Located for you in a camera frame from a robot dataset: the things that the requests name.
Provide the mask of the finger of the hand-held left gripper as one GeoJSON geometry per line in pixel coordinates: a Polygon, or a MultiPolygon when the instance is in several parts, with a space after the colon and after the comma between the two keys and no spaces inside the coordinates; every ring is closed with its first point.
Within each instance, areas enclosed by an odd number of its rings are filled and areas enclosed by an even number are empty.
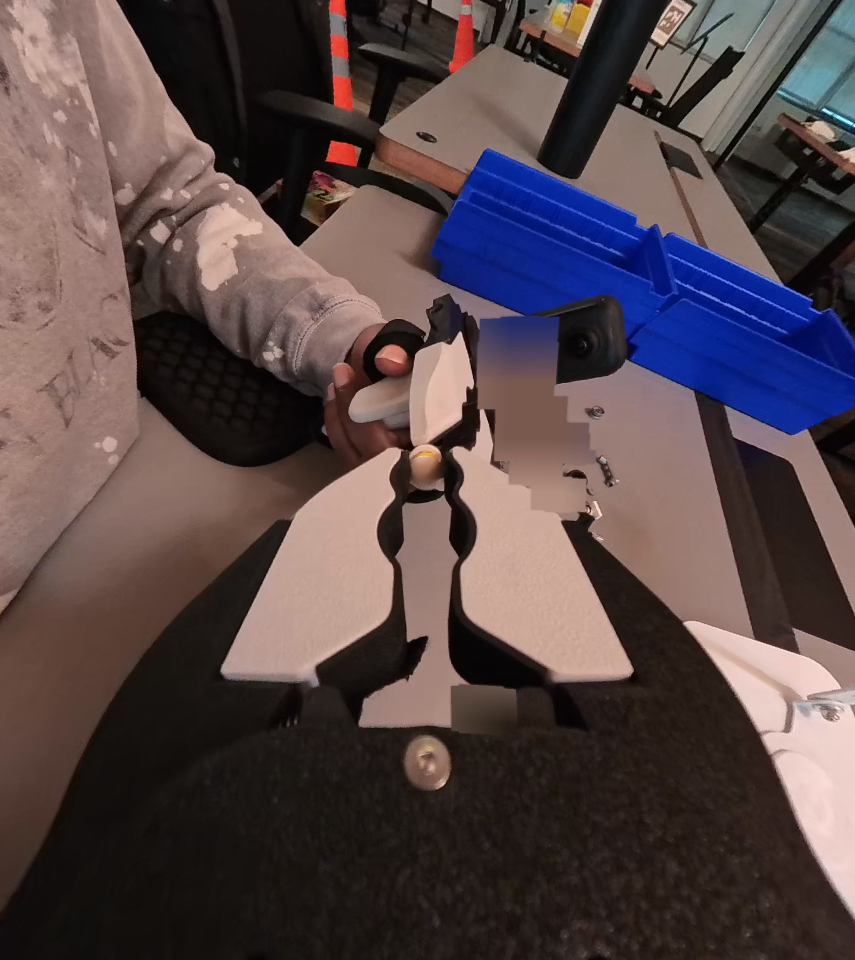
{"type": "Polygon", "coordinates": [[[409,388],[408,433],[415,447],[472,450],[481,429],[479,395],[469,340],[426,345],[415,356],[409,388]]]}

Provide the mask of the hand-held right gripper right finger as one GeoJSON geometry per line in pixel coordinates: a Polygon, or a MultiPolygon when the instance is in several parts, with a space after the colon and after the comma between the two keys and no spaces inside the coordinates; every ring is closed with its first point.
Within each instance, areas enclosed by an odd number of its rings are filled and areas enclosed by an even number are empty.
{"type": "Polygon", "coordinates": [[[633,666],[558,514],[483,458],[450,460],[464,544],[451,600],[470,629],[551,683],[615,682],[633,666]]]}

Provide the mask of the person's left forearm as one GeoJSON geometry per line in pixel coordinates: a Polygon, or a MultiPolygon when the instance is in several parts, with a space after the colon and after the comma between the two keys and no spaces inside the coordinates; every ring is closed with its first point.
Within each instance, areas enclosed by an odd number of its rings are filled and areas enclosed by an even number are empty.
{"type": "Polygon", "coordinates": [[[110,185],[128,282],[201,321],[233,355],[320,397],[380,309],[291,242],[191,133],[114,134],[110,185]]]}

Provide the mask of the black water bottle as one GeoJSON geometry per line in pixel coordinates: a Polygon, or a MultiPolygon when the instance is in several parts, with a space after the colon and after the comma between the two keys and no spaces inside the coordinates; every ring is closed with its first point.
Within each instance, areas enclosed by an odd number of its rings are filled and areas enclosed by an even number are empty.
{"type": "Polygon", "coordinates": [[[602,1],[541,142],[538,163],[575,181],[584,172],[667,1],[602,1]]]}

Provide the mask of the white wire screen stand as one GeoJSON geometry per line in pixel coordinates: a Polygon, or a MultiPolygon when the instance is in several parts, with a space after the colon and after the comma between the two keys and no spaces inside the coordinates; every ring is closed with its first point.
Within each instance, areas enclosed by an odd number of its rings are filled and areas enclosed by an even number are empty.
{"type": "Polygon", "coordinates": [[[698,621],[685,628],[746,710],[808,846],[855,918],[855,715],[849,703],[808,705],[840,683],[801,654],[698,621]]]}

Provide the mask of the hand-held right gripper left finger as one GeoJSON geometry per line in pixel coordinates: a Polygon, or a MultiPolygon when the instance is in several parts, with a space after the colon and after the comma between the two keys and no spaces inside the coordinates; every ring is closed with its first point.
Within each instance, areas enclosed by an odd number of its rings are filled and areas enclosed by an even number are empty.
{"type": "Polygon", "coordinates": [[[405,653],[406,495],[407,456],[387,450],[294,514],[223,661],[225,679],[316,687],[362,642],[405,653]]]}

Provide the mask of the black textured oval pad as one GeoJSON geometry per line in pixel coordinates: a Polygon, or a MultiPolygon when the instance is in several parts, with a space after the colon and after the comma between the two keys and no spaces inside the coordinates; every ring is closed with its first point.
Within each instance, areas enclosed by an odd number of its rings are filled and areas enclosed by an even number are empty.
{"type": "Polygon", "coordinates": [[[200,321],[170,312],[133,322],[140,394],[211,459],[268,466],[328,447],[319,398],[233,354],[200,321]]]}

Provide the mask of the orange traffic cone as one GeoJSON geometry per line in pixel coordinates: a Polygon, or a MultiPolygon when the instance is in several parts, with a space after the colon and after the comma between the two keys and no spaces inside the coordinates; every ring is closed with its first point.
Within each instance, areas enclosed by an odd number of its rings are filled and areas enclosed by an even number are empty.
{"type": "Polygon", "coordinates": [[[447,69],[449,74],[455,74],[474,58],[477,52],[479,36],[483,34],[484,21],[480,23],[480,30],[476,29],[475,7],[478,1],[461,1],[457,19],[454,47],[447,69]]]}
{"type": "MultiPolygon", "coordinates": [[[[353,86],[350,71],[347,4],[345,1],[323,1],[328,16],[329,59],[332,71],[333,104],[342,113],[354,115],[353,86]]],[[[359,149],[347,142],[334,141],[328,147],[326,160],[356,167],[359,149]]]]}

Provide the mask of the person's left hand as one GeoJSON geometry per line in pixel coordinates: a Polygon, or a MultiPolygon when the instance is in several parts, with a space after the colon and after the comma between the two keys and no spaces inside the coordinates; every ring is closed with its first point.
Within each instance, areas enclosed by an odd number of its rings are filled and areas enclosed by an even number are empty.
{"type": "Polygon", "coordinates": [[[346,358],[334,366],[332,381],[326,388],[326,437],[347,471],[356,469],[386,450],[412,449],[407,429],[389,429],[382,420],[359,423],[350,416],[355,395],[371,384],[363,366],[364,355],[383,327],[383,323],[370,325],[358,335],[346,358]]]}

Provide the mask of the pile of lego pieces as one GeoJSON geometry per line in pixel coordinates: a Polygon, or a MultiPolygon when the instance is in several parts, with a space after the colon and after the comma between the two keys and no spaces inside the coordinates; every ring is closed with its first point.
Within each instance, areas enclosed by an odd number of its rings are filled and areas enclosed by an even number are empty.
{"type": "Polygon", "coordinates": [[[565,476],[583,485],[583,507],[578,512],[577,522],[589,529],[603,518],[602,498],[620,484],[610,459],[595,449],[590,449],[587,459],[570,467],[565,476]]]}

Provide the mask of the black office chair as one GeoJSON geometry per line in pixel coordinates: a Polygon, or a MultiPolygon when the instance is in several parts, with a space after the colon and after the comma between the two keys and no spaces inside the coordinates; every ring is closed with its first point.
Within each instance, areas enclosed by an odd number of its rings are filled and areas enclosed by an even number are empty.
{"type": "Polygon", "coordinates": [[[314,231],[302,210],[316,172],[353,187],[375,186],[442,216],[454,205],[453,195],[425,182],[372,171],[361,163],[350,166],[345,161],[327,160],[329,148],[344,143],[350,152],[359,151],[358,162],[370,161],[398,86],[410,78],[437,85],[448,77],[448,72],[431,60],[386,44],[367,43],[357,52],[376,68],[369,116],[288,91],[271,90],[254,99],[261,114],[290,134],[279,197],[270,214],[296,243],[314,231]]]}

